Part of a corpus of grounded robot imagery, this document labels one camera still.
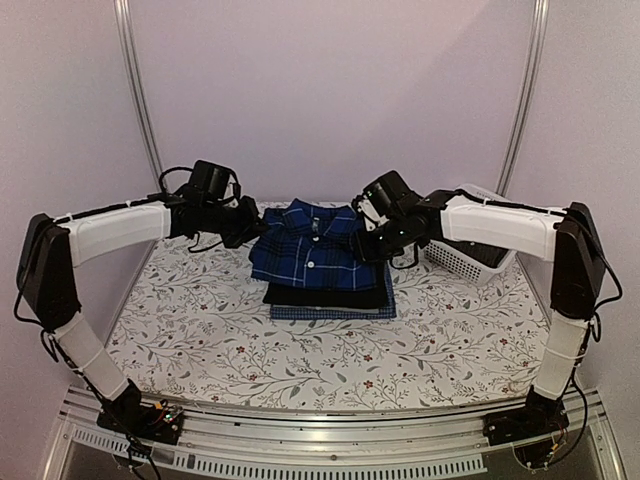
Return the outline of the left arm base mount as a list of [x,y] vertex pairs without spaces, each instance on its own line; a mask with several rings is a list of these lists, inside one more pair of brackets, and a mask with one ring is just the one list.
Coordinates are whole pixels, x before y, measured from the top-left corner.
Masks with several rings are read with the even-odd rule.
[[145,404],[139,388],[128,380],[113,400],[100,393],[101,413],[97,425],[117,433],[167,445],[176,445],[184,424],[184,409],[166,399]]

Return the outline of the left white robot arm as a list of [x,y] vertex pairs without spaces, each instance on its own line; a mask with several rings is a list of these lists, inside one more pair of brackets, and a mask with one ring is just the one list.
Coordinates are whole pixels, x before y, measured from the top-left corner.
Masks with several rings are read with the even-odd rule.
[[112,402],[109,415],[128,434],[141,433],[149,415],[125,396],[134,385],[86,319],[78,270],[138,245],[203,234],[237,249],[267,229],[231,168],[198,160],[182,171],[188,178],[174,191],[161,183],[158,192],[141,199],[59,217],[33,216],[17,267],[14,318],[37,326],[50,354],[63,356],[99,397]]

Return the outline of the blue checked shirt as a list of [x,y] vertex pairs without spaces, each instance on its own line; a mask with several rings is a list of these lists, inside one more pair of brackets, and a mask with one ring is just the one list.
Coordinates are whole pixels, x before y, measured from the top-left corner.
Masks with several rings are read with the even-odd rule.
[[396,317],[396,305],[389,269],[386,268],[388,291],[392,293],[391,303],[380,309],[356,310],[346,308],[290,307],[269,305],[270,317],[276,320],[386,320]]

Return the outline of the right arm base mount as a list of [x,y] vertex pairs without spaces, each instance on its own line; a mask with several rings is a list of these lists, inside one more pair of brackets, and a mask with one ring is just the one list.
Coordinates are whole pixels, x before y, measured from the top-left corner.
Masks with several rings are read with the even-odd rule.
[[566,440],[569,426],[561,398],[551,400],[530,389],[522,407],[486,414],[483,436],[491,446],[524,441],[516,460],[532,470],[548,467]]

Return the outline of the blue plaid long sleeve shirt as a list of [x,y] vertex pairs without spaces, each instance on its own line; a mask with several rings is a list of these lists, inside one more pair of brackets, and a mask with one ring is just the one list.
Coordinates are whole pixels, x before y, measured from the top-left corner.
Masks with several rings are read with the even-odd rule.
[[378,284],[376,267],[356,255],[364,222],[349,206],[321,207],[295,199],[264,212],[268,230],[253,245],[251,277],[281,286],[356,292]]

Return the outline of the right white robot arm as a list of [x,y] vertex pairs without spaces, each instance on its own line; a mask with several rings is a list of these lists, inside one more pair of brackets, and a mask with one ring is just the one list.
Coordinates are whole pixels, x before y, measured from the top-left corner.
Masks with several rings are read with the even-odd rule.
[[517,415],[517,427],[537,436],[552,424],[583,356],[589,322],[605,273],[605,258],[590,211],[574,202],[563,209],[482,199],[462,190],[421,196],[391,170],[351,202],[365,222],[355,237],[365,262],[390,260],[407,246],[433,241],[470,242],[524,253],[553,266],[550,333],[531,391],[539,396]]

